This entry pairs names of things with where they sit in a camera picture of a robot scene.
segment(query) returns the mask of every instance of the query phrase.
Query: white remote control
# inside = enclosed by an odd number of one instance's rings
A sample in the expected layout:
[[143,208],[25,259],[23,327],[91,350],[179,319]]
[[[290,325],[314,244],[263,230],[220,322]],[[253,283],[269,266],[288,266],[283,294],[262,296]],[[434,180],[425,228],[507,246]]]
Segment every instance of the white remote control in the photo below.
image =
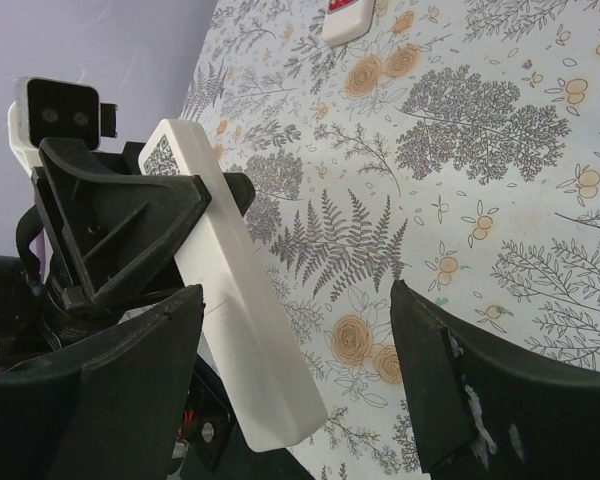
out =
[[354,40],[369,30],[375,0],[328,0],[322,38],[331,47]]

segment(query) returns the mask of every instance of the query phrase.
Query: camera lens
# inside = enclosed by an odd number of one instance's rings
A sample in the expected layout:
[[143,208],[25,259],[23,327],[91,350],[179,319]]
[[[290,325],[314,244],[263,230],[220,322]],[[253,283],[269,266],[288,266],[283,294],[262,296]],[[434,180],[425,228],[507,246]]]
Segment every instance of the camera lens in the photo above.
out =
[[46,123],[55,123],[58,121],[58,112],[56,112],[53,108],[45,108],[42,111],[42,120]]
[[73,121],[76,122],[77,125],[84,127],[89,123],[89,115],[84,112],[78,112],[73,116]]

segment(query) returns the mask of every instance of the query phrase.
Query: patterned tablecloth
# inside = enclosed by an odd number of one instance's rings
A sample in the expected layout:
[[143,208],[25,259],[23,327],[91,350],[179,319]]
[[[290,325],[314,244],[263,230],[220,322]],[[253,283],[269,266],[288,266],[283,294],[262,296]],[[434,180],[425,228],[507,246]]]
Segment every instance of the patterned tablecloth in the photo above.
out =
[[182,117],[226,170],[330,412],[318,479],[419,478],[389,323],[407,283],[600,370],[600,0],[220,0]]

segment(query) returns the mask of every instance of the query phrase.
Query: black camera module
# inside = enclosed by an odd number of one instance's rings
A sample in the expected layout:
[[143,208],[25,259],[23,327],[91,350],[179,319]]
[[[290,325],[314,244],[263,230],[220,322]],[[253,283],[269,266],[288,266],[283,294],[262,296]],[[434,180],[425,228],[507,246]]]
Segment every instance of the black camera module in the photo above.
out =
[[20,127],[28,129],[27,136],[33,146],[39,147],[45,137],[62,137],[79,138],[89,150],[98,148],[100,96],[96,89],[46,78],[29,78],[21,80],[18,90],[20,107],[25,107],[20,109]]

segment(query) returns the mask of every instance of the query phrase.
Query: gray wall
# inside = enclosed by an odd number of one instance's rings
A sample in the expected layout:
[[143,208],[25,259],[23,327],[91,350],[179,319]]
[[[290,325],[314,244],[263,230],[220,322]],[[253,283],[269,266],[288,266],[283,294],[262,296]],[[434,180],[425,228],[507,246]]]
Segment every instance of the gray wall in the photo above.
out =
[[0,254],[15,254],[32,187],[7,143],[20,76],[80,81],[118,104],[118,139],[144,141],[177,117],[216,0],[0,0]]

